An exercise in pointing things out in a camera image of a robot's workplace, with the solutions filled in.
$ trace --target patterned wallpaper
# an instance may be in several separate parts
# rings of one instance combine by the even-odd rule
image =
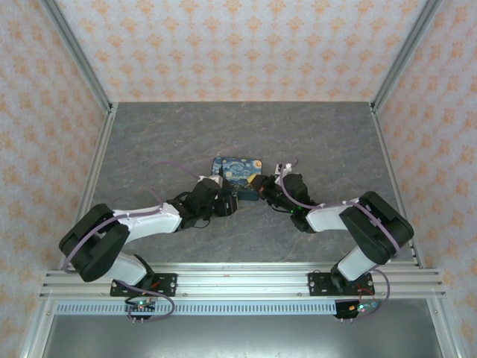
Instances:
[[[104,113],[37,0],[0,2],[0,346],[19,356]]]
[[[425,0],[60,0],[112,101],[370,101]]]
[[[477,357],[477,2],[446,0],[379,114],[428,266]]]

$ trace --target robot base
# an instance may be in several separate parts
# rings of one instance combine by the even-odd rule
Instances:
[[[359,291],[358,286],[369,289],[374,295],[373,277],[371,274],[363,274],[357,280],[345,286],[342,292],[331,281],[329,272],[312,272],[308,274],[308,288],[310,296],[370,296],[366,291]]]
[[[148,291],[162,293],[168,297],[174,297],[176,295],[177,288],[177,274],[154,274],[152,279],[152,287],[147,289]],[[118,281],[113,280],[111,283],[110,296],[111,297],[151,297],[145,293],[144,295],[139,294],[137,291],[128,289],[122,286]]]

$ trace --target aluminum rail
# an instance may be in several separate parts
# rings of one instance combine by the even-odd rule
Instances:
[[[309,272],[327,272],[332,263],[170,263],[151,265],[155,272],[176,273],[174,300],[310,300]],[[446,293],[437,269],[389,263],[381,267],[391,282],[390,298],[445,298]],[[384,297],[384,278],[373,274],[376,297]],[[49,271],[40,299],[54,300],[124,300],[109,296],[111,280],[84,283],[74,274]],[[335,300],[344,296],[322,296]]]

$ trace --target gray marble surface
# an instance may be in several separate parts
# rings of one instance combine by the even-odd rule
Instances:
[[[376,130],[364,102],[120,103],[93,204],[137,209],[157,202],[145,173],[174,160],[209,175],[214,157],[260,159],[263,173],[299,158],[297,172],[316,202],[375,190],[397,207]],[[195,179],[160,166],[152,185],[163,198],[190,190]],[[148,262],[337,261],[355,243],[348,232],[299,232],[264,201],[240,201],[230,217],[205,229],[149,236],[124,249]],[[408,247],[398,260],[410,260]]]

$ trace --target robotic arm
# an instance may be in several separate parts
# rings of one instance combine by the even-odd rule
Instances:
[[[357,246],[333,266],[330,275],[340,293],[369,270],[386,264],[414,236],[412,226],[375,192],[339,204],[316,204],[302,175],[291,173],[291,164],[279,164],[275,175],[252,175],[248,182],[269,205],[290,213],[302,232],[350,232]]]
[[[155,233],[189,229],[199,219],[232,215],[237,197],[229,189],[222,176],[213,175],[200,177],[191,192],[157,207],[125,211],[96,205],[63,237],[60,250],[67,261],[71,256],[71,264],[85,282],[106,276],[150,289],[154,273],[141,257],[121,254],[123,246]]]

